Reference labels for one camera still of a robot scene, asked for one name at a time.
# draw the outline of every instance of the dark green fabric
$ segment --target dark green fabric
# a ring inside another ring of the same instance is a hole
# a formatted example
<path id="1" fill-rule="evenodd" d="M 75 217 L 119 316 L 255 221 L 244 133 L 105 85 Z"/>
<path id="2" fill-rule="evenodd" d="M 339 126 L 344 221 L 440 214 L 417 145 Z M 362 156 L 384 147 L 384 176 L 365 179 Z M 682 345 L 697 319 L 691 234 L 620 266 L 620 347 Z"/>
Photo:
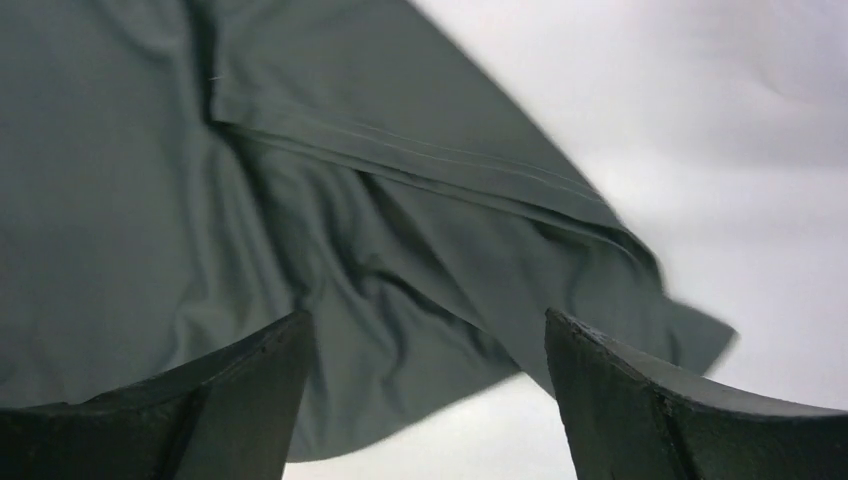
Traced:
<path id="1" fill-rule="evenodd" d="M 310 460 L 519 371 L 550 392 L 549 307 L 696 372 L 733 334 L 404 1 L 11 0 L 0 61 L 2 405 L 303 308 Z"/>

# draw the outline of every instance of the stitching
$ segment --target stitching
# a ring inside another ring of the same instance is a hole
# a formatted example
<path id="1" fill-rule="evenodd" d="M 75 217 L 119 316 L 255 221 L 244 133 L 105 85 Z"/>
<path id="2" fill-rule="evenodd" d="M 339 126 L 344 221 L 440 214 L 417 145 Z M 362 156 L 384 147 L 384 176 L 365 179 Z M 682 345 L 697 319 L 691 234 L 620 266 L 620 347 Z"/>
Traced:
<path id="1" fill-rule="evenodd" d="M 536 165 L 528 164 L 528 163 L 526 163 L 526 162 L 522 162 L 522 161 L 519 161 L 519 160 L 515 160 L 515 159 L 511 159 L 511 158 L 506 158 L 506 157 L 500 157 L 500 156 L 496 156 L 496 155 L 489 155 L 489 154 L 486 154 L 486 153 L 482 153 L 482 152 L 475 152 L 475 151 L 472 151 L 472 150 L 463 150 L 463 149 L 460 149 L 460 148 L 445 147 L 445 146 L 438 145 L 438 144 L 435 144 L 435 143 L 426 142 L 426 141 L 424 141 L 424 140 L 418 140 L 418 139 L 415 139 L 415 138 L 406 137 L 406 136 L 403 136 L 403 135 L 400 135 L 400 134 L 397 134 L 397 133 L 393 133 L 393 132 L 388 131 L 388 130 L 384 130 L 384 129 L 381 129 L 381 128 L 378 128 L 378 127 L 375 127 L 375 126 L 373 126 L 373 125 L 369 125 L 369 124 L 366 124 L 366 123 L 362 123 L 362 122 L 358 122 L 358 121 L 352 120 L 352 119 L 350 119 L 350 118 L 344 117 L 344 116 L 342 116 L 342 115 L 340 115 L 340 114 L 338 114 L 338 113 L 335 113 L 335 112 L 329 112 L 329 111 L 322 110 L 322 109 L 317 108 L 317 107 L 311 107 L 311 106 L 309 106 L 309 105 L 303 105 L 303 104 L 300 104 L 300 103 L 298 103 L 298 102 L 295 102 L 295 101 L 292 101 L 292 100 L 288 100 L 288 99 L 276 98 L 276 99 L 274 99 L 274 100 L 267 100 L 267 101 L 266 101 L 266 100 L 263 100 L 263 102 L 262 102 L 262 103 L 263 103 L 263 106 L 262 106 L 262 107 L 258 107 L 258 106 L 256 105 L 256 102 L 254 102 L 254 101 L 252 101 L 252 100 L 250 100 L 250 99 L 248 99 L 248 98 L 245 98 L 245 96 L 244 96 L 244 95 L 234 93 L 234 92 L 232 92 L 232 90 L 230 90 L 229 92 L 226 92 L 226 95 L 227 95 L 227 96 L 231 96 L 231 97 L 237 97 L 240 101 L 243 101 L 243 102 L 249 103 L 249 104 L 251 104 L 254 108 L 257 108 L 257 109 L 265 109 L 265 108 L 267 108 L 267 109 L 272 110 L 272 111 L 274 111 L 274 112 L 276 112 L 276 113 L 278 113 L 278 114 L 283 114 L 283 115 L 297 114 L 298 116 L 301 116 L 301 117 L 303 117 L 303 118 L 309 119 L 311 122 L 313 122 L 313 123 L 315 123 L 315 124 L 317 124 L 317 125 L 320 125 L 320 126 L 322 126 L 322 127 L 324 127 L 324 128 L 327 128 L 327 129 L 330 129 L 330 130 L 334 130 L 334 131 L 338 131 L 338 132 L 340 132 L 340 133 L 345 133 L 345 134 L 349 134 L 349 135 L 357 136 L 357 137 L 360 137 L 360 138 L 363 138 L 363 139 L 366 139 L 366 140 L 370 140 L 370 141 L 373 141 L 373 142 L 376 142 L 376 143 L 380 143 L 380 144 L 385 145 L 385 146 L 387 146 L 387 147 L 395 148 L 395 149 L 402 150 L 402 151 L 405 151 L 405 152 L 408 152 L 408 153 L 419 154 L 419 155 L 422 155 L 422 156 L 425 156 L 425 157 L 428 157 L 428 158 L 434 158 L 434 159 L 436 159 L 436 160 L 450 161 L 450 160 L 445 159 L 445 158 L 441 158 L 441 157 L 431 157 L 431 156 L 429 156 L 429 155 L 426 155 L 426 154 L 423 154 L 423 153 L 420 153 L 420 152 L 417 152 L 417 151 L 407 150 L 407 149 L 404 149 L 404 148 L 402 148 L 402 147 L 400 147 L 400 146 L 397 146 L 397 145 L 394 145 L 394 144 L 391 144 L 391 143 L 382 142 L 382 141 L 380 141 L 380 140 L 378 140 L 378 139 L 375 139 L 375 138 L 373 138 L 373 137 L 369 137 L 369 136 L 367 136 L 367 135 L 357 135 L 357 134 L 354 134 L 354 132 L 350 132 L 350 131 L 348 131 L 348 130 L 344 130 L 344 129 L 341 129 L 341 128 L 339 128 L 339 127 L 335 127 L 334 125 L 332 125 L 332 124 L 330 124 L 330 123 L 327 123 L 327 122 L 322 121 L 322 120 L 320 120 L 320 119 L 318 119 L 318 118 L 315 118 L 315 117 L 313 117 L 313 116 L 311 116 L 311 115 L 307 114 L 306 112 L 291 112 L 291 111 L 288 111 L 288 110 L 284 110 L 284 109 L 282 109 L 281 107 L 279 107 L 279 106 L 277 106 L 277 105 L 275 105 L 275 104 L 276 104 L 276 103 L 286 103 L 286 104 L 290 104 L 290 105 L 293 105 L 293 106 L 295 106 L 295 107 L 302 108 L 302 109 L 304 109 L 304 110 L 311 110 L 311 111 L 313 111 L 313 112 L 315 112 L 315 113 L 319 113 L 319 114 L 322 114 L 322 115 L 326 115 L 326 116 L 328 116 L 328 117 L 331 117 L 331 118 L 332 118 L 332 119 L 334 119 L 334 120 L 337 120 L 337 121 L 342 122 L 342 123 L 346 123 L 346 124 L 348 124 L 348 125 L 352 125 L 352 126 L 356 126 L 356 127 L 364 128 L 364 129 L 367 129 L 367 130 L 372 130 L 372 131 L 374 131 L 374 132 L 382 133 L 382 134 L 384 134 L 384 135 L 388 135 L 388 136 L 390 136 L 390 137 L 397 138 L 397 139 L 399 139 L 399 140 L 405 140 L 405 141 L 408 141 L 408 142 L 417 143 L 417 144 L 422 145 L 422 146 L 431 147 L 431 148 L 436 148 L 436 149 L 439 149 L 439 150 L 444 150 L 444 151 L 446 151 L 446 152 L 461 153 L 461 154 L 465 154 L 465 155 L 472 155 L 472 156 L 480 157 L 480 158 L 487 158 L 487 159 L 490 159 L 490 160 L 496 160 L 496 161 L 500 161 L 500 162 L 504 162 L 504 163 L 510 163 L 510 164 L 513 164 L 513 165 L 517 165 L 517 166 L 525 167 L 525 168 L 528 168 L 528 169 L 530 169 L 530 170 L 536 170 L 536 171 L 538 171 L 538 172 L 540 172 L 540 173 L 543 173 L 543 174 L 546 174 L 546 175 L 550 175 L 550 176 L 555 177 L 555 178 L 557 178 L 557 179 L 559 179 L 559 180 L 563 180 L 563 181 L 565 181 L 565 182 L 571 183 L 571 184 L 575 185 L 576 187 L 579 187 L 581 190 L 583 190 L 583 191 L 585 191 L 585 192 L 587 192 L 587 193 L 590 193 L 590 194 L 593 194 L 593 195 L 597 195 L 597 192 L 596 192 L 596 191 L 595 191 L 592 187 L 587 187 L 586 185 L 583 185 L 582 183 L 580 183 L 580 182 L 578 182 L 578 181 L 576 181 L 576 180 L 572 180 L 571 178 L 565 177 L 565 176 L 560 175 L 560 174 L 558 174 L 558 173 L 556 173 L 556 172 L 553 172 L 553 171 L 550 171 L 550 170 L 544 169 L 544 168 L 539 167 L 539 166 L 536 166 Z M 491 167 L 487 167 L 487 166 L 485 166 L 485 165 L 477 165 L 477 164 L 474 164 L 474 163 L 462 163 L 462 164 L 464 164 L 464 165 L 469 165 L 469 166 L 481 166 L 481 167 L 491 168 Z M 503 172 L 506 172 L 506 173 L 513 173 L 513 174 L 522 174 L 522 173 L 520 173 L 520 172 L 510 171 L 510 170 L 507 170 L 507 169 L 500 169 L 500 171 L 503 171 Z M 567 190 L 567 191 L 569 191 L 569 192 L 573 192 L 573 193 L 575 193 L 575 194 L 580 195 L 578 192 L 576 192 L 576 191 L 575 191 L 575 190 L 573 190 L 573 189 L 566 188 L 566 187 L 559 187 L 559 186 L 557 186 L 557 185 L 553 185 L 553 184 L 551 184 L 550 182 L 544 181 L 544 180 L 542 180 L 542 179 L 540 179 L 540 178 L 538 178 L 538 177 L 535 177 L 535 176 L 532 176 L 532 175 L 529 175 L 529 174 L 526 174 L 526 176 L 528 176 L 528 177 L 530 177 L 530 178 L 534 178 L 534 179 L 540 180 L 540 181 L 543 181 L 545 184 L 551 185 L 551 186 L 553 186 L 553 187 L 563 188 L 563 189 L 565 189 L 565 190 Z M 592 198 L 592 197 L 585 197 L 585 196 L 584 196 L 584 198 L 587 198 L 587 199 L 589 199 L 589 200 L 598 201 L 597 199 Z"/>

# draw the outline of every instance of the white surface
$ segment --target white surface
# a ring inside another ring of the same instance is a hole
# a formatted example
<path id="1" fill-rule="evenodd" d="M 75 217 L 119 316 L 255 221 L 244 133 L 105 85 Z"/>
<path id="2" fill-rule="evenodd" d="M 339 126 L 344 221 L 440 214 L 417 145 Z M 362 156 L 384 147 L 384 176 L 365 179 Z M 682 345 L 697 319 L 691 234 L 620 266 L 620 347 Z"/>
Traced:
<path id="1" fill-rule="evenodd" d="M 418 0 L 741 337 L 714 378 L 848 408 L 848 2 Z M 526 378 L 287 480 L 573 477 Z"/>

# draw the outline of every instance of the white tabletop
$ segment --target white tabletop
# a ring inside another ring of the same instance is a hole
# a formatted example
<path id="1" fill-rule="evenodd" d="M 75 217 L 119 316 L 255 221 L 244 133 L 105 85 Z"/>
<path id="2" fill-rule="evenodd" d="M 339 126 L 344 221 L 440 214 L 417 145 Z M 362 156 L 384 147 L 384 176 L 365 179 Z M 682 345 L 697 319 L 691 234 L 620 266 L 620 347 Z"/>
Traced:
<path id="1" fill-rule="evenodd" d="M 654 249 L 671 293 L 739 330 L 715 379 L 848 409 L 848 2 L 417 3 Z M 519 377 L 285 478 L 573 475 L 555 403 Z"/>

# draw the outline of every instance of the seam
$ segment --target seam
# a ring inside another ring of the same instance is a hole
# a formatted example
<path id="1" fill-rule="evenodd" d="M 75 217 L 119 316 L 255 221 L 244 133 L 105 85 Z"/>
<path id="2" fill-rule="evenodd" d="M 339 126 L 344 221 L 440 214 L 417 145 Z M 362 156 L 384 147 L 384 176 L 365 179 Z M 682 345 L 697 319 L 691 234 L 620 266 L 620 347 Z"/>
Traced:
<path id="1" fill-rule="evenodd" d="M 415 154 L 415 155 L 420 155 L 420 156 L 423 156 L 423 157 L 432 158 L 434 160 L 440 160 L 440 161 L 444 161 L 444 162 L 456 163 L 456 164 L 460 164 L 460 165 L 467 165 L 467 166 L 473 166 L 473 167 L 483 167 L 483 168 L 489 168 L 489 169 L 492 169 L 492 170 L 498 170 L 498 171 L 501 171 L 501 172 L 504 172 L 504 173 L 523 175 L 523 176 L 541 181 L 541 182 L 545 183 L 546 185 L 550 185 L 554 188 L 560 188 L 560 189 L 569 191 L 569 192 L 574 193 L 578 196 L 581 196 L 581 197 L 583 197 L 587 200 L 591 200 L 591 201 L 594 201 L 594 202 L 597 202 L 597 203 L 602 203 L 602 204 L 604 203 L 604 202 L 600 201 L 600 199 L 598 198 L 598 193 L 593 188 L 588 187 L 586 185 L 583 185 L 582 183 L 577 182 L 575 180 L 572 180 L 571 178 L 565 177 L 565 176 L 560 175 L 556 172 L 541 168 L 541 167 L 536 166 L 536 165 L 531 165 L 531 164 L 528 164 L 526 162 L 521 162 L 521 161 L 515 160 L 515 159 L 485 154 L 485 153 L 482 153 L 482 152 L 475 152 L 475 151 L 471 151 L 471 150 L 463 150 L 463 149 L 458 149 L 458 148 L 445 147 L 445 146 L 438 145 L 438 144 L 431 143 L 431 142 L 427 142 L 427 141 L 424 141 L 424 140 L 418 140 L 418 139 L 415 139 L 415 138 L 406 137 L 406 136 L 403 136 L 403 135 L 393 133 L 393 132 L 388 131 L 388 130 L 384 130 L 384 129 L 375 127 L 373 125 L 369 125 L 369 124 L 365 124 L 365 123 L 362 123 L 362 122 L 358 122 L 358 121 L 349 119 L 349 118 L 344 117 L 344 116 L 342 116 L 338 113 L 335 113 L 335 112 L 329 112 L 329 111 L 322 110 L 322 109 L 319 109 L 319 108 L 316 108 L 316 107 L 303 105 L 303 104 L 300 104 L 300 103 L 297 103 L 297 102 L 294 102 L 294 101 L 288 100 L 288 99 L 275 98 L 273 100 L 269 100 L 267 98 L 263 98 L 262 99 L 262 105 L 260 106 L 257 101 L 250 99 L 250 98 L 245 98 L 245 95 L 240 94 L 240 93 L 236 93 L 233 90 L 240 90 L 240 88 L 238 86 L 226 88 L 226 89 L 224 89 L 223 92 L 220 92 L 220 94 L 222 94 L 225 97 L 230 97 L 233 100 L 236 100 L 240 103 L 245 103 L 245 104 L 249 105 L 251 108 L 254 108 L 256 110 L 260 110 L 260 111 L 261 110 L 269 110 L 269 111 L 274 112 L 274 113 L 279 114 L 279 115 L 297 116 L 297 117 L 306 119 L 310 123 L 313 123 L 313 124 L 320 126 L 324 129 L 327 129 L 327 130 L 330 130 L 330 131 L 335 131 L 335 132 L 338 132 L 338 133 L 344 133 L 346 135 L 354 136 L 354 137 L 357 137 L 357 138 L 362 138 L 364 140 L 368 140 L 370 142 L 374 142 L 374 143 L 377 143 L 377 144 L 380 144 L 380 145 L 384 145 L 386 147 L 393 148 L 395 150 L 400 150 L 400 151 L 403 151 L 403 152 L 412 153 L 412 154 Z M 475 164 L 475 163 L 470 163 L 470 162 L 460 162 L 460 161 L 457 161 L 457 160 L 450 160 L 450 159 L 443 158 L 443 157 L 437 157 L 437 156 L 425 154 L 425 153 L 422 153 L 422 152 L 419 152 L 419 151 L 413 150 L 413 149 L 407 149 L 407 148 L 401 147 L 399 145 L 395 145 L 395 144 L 392 144 L 392 143 L 388 143 L 388 142 L 379 140 L 379 139 L 374 138 L 374 137 L 369 136 L 369 135 L 352 132 L 350 130 L 344 129 L 342 127 L 339 127 L 339 126 L 336 126 L 332 123 L 324 121 L 320 118 L 317 118 L 314 115 L 310 115 L 307 112 L 297 112 L 297 111 L 292 112 L 291 110 L 284 109 L 284 108 L 282 108 L 282 106 L 277 105 L 277 104 L 281 104 L 281 103 L 289 104 L 289 105 L 292 105 L 292 106 L 297 107 L 299 109 L 311 110 L 312 112 L 315 112 L 315 113 L 318 113 L 318 114 L 321 114 L 321 115 L 326 115 L 327 117 L 332 118 L 333 120 L 336 120 L 340 123 L 345 123 L 345 124 L 348 124 L 348 125 L 351 125 L 351 126 L 360 127 L 360 128 L 363 128 L 363 129 L 367 129 L 367 130 L 377 132 L 377 133 L 382 133 L 384 135 L 396 138 L 398 140 L 404 140 L 404 141 L 408 141 L 408 142 L 411 142 L 411 143 L 416 143 L 416 144 L 419 144 L 419 145 L 422 145 L 422 146 L 435 148 L 435 149 L 438 149 L 438 150 L 443 150 L 445 152 L 453 152 L 453 153 L 459 153 L 459 154 L 463 154 L 463 155 L 470 155 L 470 156 L 475 156 L 475 157 L 480 157 L 480 158 L 487 158 L 487 159 L 490 159 L 490 160 L 495 160 L 495 161 L 499 161 L 499 162 L 503 162 L 503 163 L 507 163 L 507 164 L 512 164 L 512 165 L 524 167 L 524 168 L 527 168 L 529 170 L 535 170 L 539 173 L 543 173 L 545 175 L 549 175 L 551 177 L 557 178 L 557 179 L 562 180 L 564 182 L 570 183 L 570 184 L 574 185 L 575 187 L 578 187 L 581 190 L 585 191 L 586 193 L 594 195 L 595 197 L 590 197 L 590 196 L 587 196 L 586 194 L 581 194 L 580 192 L 574 190 L 573 188 L 555 185 L 555 184 L 553 184 L 553 183 L 551 183 L 551 182 L 549 182 L 549 181 L 547 181 L 543 178 L 536 177 L 536 176 L 528 174 L 528 173 L 512 171 L 512 170 L 509 170 L 509 169 L 506 169 L 506 168 L 495 168 L 495 167 L 491 167 L 491 166 L 488 166 L 488 165 Z"/>

